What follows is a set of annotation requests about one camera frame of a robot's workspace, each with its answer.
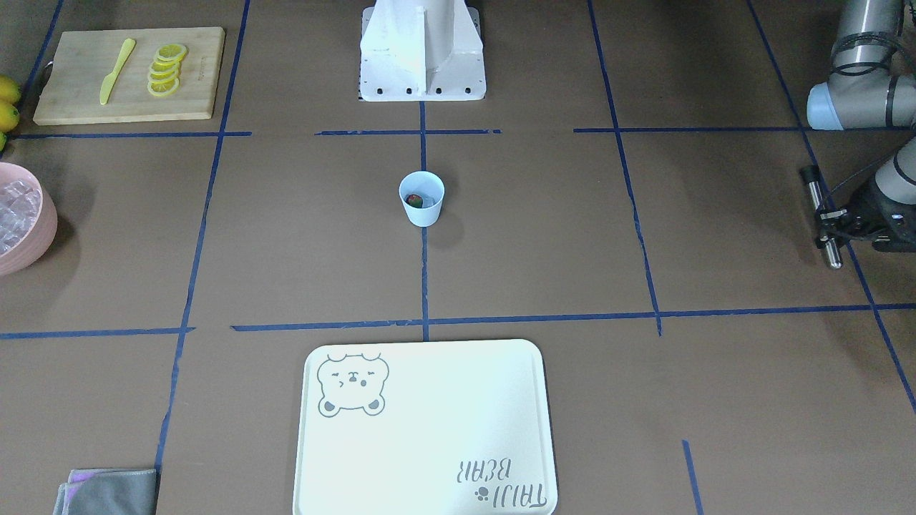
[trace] paper cup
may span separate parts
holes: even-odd
[[[401,181],[398,194],[412,224],[417,227],[429,227],[439,219],[445,185],[436,174],[425,170],[411,173]],[[423,207],[413,207],[407,203],[407,197],[411,194],[423,198]]]

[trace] ice cube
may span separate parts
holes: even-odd
[[[36,218],[41,207],[41,192],[29,190],[13,200],[9,208],[20,217]]]
[[[12,232],[0,229],[0,246],[6,247],[7,250],[15,247],[21,239],[22,237],[19,235],[14,235]]]
[[[16,198],[19,195],[23,195],[31,191],[33,191],[32,187],[22,180],[8,182],[0,187],[0,192],[9,195],[12,198]]]
[[[0,206],[0,236],[6,233],[21,238],[35,223],[36,216],[24,197],[14,200],[14,206]]]

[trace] fruit in cup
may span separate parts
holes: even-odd
[[[423,197],[420,197],[417,194],[410,194],[407,196],[407,205],[410,207],[420,208],[423,207]]]

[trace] bear face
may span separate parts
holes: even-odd
[[[388,363],[381,356],[346,355],[336,360],[328,356],[318,367],[322,384],[318,411],[329,418],[340,410],[362,409],[367,415],[378,415],[385,409],[382,388],[387,378]]]

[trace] white tray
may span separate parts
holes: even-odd
[[[295,515],[547,515],[544,366],[527,340],[325,345],[305,362]]]

